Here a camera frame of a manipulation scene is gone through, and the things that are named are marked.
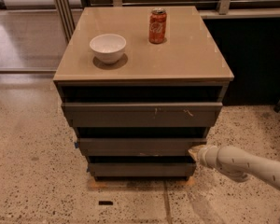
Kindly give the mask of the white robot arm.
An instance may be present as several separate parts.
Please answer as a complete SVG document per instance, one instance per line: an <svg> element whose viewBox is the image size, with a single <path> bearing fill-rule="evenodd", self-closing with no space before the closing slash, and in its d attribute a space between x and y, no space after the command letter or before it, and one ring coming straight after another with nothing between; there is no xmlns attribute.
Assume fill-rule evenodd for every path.
<svg viewBox="0 0 280 224"><path fill-rule="evenodd" d="M215 169L235 182L245 182L252 175L280 190L280 161L262 158L234 146L200 145L191 147L189 155L200 165Z"/></svg>

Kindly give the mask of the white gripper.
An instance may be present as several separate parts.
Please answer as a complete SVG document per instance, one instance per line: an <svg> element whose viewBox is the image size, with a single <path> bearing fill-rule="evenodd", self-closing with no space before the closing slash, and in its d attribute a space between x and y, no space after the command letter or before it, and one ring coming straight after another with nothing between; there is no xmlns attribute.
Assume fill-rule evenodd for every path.
<svg viewBox="0 0 280 224"><path fill-rule="evenodd" d="M217 167L218 147L216 146L195 146L191 147L188 153L197 163L204 167Z"/></svg>

